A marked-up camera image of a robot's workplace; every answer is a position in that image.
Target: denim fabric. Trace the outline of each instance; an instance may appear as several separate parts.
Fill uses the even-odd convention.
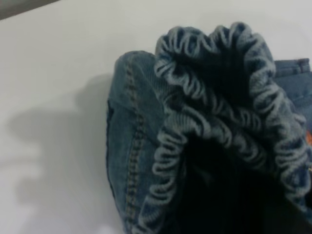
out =
[[[305,201],[312,153],[299,114],[311,129],[311,78],[308,60],[274,63],[243,23],[209,36],[176,27],[158,40],[155,56],[120,57],[108,100],[107,171],[125,232],[183,233],[177,211],[194,154],[226,155],[268,175],[312,222]],[[188,150],[194,139],[218,149]],[[194,170],[209,184],[209,170],[222,167]]]

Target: white surface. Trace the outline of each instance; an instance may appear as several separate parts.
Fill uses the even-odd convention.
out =
[[[105,171],[113,64],[176,25],[248,23],[312,58],[311,0],[62,0],[0,22],[0,233],[120,234]]]

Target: ruffled denim edge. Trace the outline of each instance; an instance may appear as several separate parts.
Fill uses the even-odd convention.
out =
[[[191,68],[181,69],[175,60],[179,55],[209,63],[210,55],[228,51],[243,55],[252,111],[231,107],[223,97],[207,88]],[[286,198],[312,223],[312,212],[304,200],[311,188],[308,167],[312,156],[305,141],[305,119],[295,112],[293,104],[274,83],[274,61],[260,35],[252,34],[249,26],[243,23],[235,23],[230,29],[219,26],[209,36],[194,28],[173,28],[157,42],[155,73],[180,88],[161,100],[167,117],[158,134],[160,146],[155,152],[153,173],[162,182],[150,187],[133,233],[157,233],[161,229],[177,192],[180,154],[188,142],[188,134],[214,138],[223,147],[234,148],[255,169],[265,171],[268,161],[273,160],[273,167],[267,171],[277,175],[285,187]],[[207,110],[201,112],[188,106],[185,97],[201,102]],[[272,143],[272,151],[267,153],[243,131],[225,124],[217,117],[220,115],[230,117],[231,122],[241,128],[260,131]]]

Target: stitched seam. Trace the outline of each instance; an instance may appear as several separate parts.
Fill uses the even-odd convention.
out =
[[[306,94],[306,95],[301,95],[301,96],[298,96],[296,98],[293,98],[291,99],[292,102],[296,102],[296,101],[300,101],[302,99],[305,99],[305,98],[310,98],[312,97],[312,94]]]
[[[290,77],[290,76],[294,76],[294,75],[298,75],[298,74],[303,74],[303,73],[310,73],[310,70],[305,71],[306,67],[309,67],[309,65],[298,65],[296,67],[285,67],[285,68],[279,68],[276,71],[276,78],[283,78],[283,77]]]
[[[129,162],[128,162],[128,181],[127,181],[127,194],[126,194],[126,214],[128,230],[131,231],[133,221],[136,215],[136,195],[137,195],[137,183],[138,183],[138,158],[144,142],[144,119],[138,111],[137,104],[137,92],[135,87],[135,79],[133,76],[133,70],[131,57],[126,63],[126,90],[128,92],[130,103],[135,111],[137,128],[135,131],[134,139],[132,142]]]
[[[304,96],[304,97],[296,99],[296,100],[292,100],[292,102],[293,102],[293,104],[295,104],[296,107],[310,106],[311,105],[310,103],[304,103],[304,104],[300,103],[302,101],[309,100],[310,98],[312,98],[312,95],[308,95],[308,96]]]
[[[296,66],[289,66],[289,67],[279,67],[276,69],[276,71],[283,71],[283,70],[293,70],[293,69],[296,69],[296,68],[300,68],[299,65],[296,65]]]
[[[117,99],[114,99],[114,98],[108,98],[108,100],[110,101],[110,102],[114,102],[115,104],[117,104],[117,105],[119,105],[120,107],[122,107],[122,108],[124,108],[124,109],[126,109],[126,110],[128,110],[128,111],[133,111],[133,108],[131,108],[131,107],[129,107],[129,106],[127,106],[127,105],[125,105],[125,104],[123,104],[123,103],[121,103],[119,100],[117,100]]]

